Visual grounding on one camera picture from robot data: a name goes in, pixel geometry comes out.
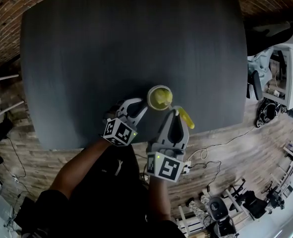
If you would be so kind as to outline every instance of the wooden floor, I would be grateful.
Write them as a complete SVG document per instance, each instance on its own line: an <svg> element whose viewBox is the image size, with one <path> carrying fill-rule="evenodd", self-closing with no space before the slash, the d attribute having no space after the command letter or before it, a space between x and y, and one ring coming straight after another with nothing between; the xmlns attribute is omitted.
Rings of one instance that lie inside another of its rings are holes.
<svg viewBox="0 0 293 238"><path fill-rule="evenodd" d="M20 98L25 98L20 80L10 86L7 85L5 88L6 90L2 90L2 86L0 87L0 97L3 100L15 102ZM251 130L256 108L257 102L247 100L243 123L191 136L186 157L197 149L227 143L234 137ZM19 180L33 194L30 197L37 199L43 190L48 189L60 168L81 149L68 151L43 150L29 117L28 103L13 110L12 118L15 127L8 136L11 138L26 170L26 177ZM211 184L211 194L223 191L242 177L247 180L248 188L259 194L270 180L269 174L275 172L277 163L280 158L284 157L282 147L289 140L293 140L293 119L286 114L280 114L270 124L260 129L255 128L246 136L240 137L228 145L209 148L209 156L204 161L200 160L200 153L194 155L191 159L192 165L208 161L222 161L221 172L215 182ZM146 156L146 143L136 144L133 147L137 154ZM9 139L0 142L0 155L4 158L4 164L11 174L24 176L22 166ZM146 160L138 156L137 159L142 171ZM184 210L188 211L184 202L191 196L197 196L206 187L214 178L217 166L218 164L208 164L208 167L203 169L201 165L198 165L190 171L190 174L182 175L177 183L170 184L169 194L174 217L179 216L179 205L183 205ZM4 184L2 192L4 197L14 204L17 195L26 189L22 184L14 182L3 165L0 166L0 179ZM16 209L18 209L23 198L22 196L18 200Z"/></svg>

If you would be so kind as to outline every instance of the dark gray table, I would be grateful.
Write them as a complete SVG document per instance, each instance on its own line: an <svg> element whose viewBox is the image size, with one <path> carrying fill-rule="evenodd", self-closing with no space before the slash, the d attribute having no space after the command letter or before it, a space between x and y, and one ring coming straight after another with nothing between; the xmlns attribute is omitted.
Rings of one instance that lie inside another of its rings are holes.
<svg viewBox="0 0 293 238"><path fill-rule="evenodd" d="M26 11L21 63L45 148L86 146L119 99L167 85L191 133L242 122L247 61L238 0L45 0ZM148 111L135 142L166 112Z"/></svg>

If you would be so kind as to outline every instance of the shoe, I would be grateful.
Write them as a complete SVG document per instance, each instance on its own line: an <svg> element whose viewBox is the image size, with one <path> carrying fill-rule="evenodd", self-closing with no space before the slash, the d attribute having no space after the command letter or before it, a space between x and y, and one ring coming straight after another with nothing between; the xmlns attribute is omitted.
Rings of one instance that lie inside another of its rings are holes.
<svg viewBox="0 0 293 238"><path fill-rule="evenodd" d="M201 202L201 197L204 196L205 194L203 192L200 192L198 197L199 197L199 201Z"/></svg>
<svg viewBox="0 0 293 238"><path fill-rule="evenodd" d="M188 199L188 200L186 201L186 206L187 206L187 207L189 207L189 204L190 204L191 201L195 201L195 199L194 199L193 197L191 197L190 199Z"/></svg>

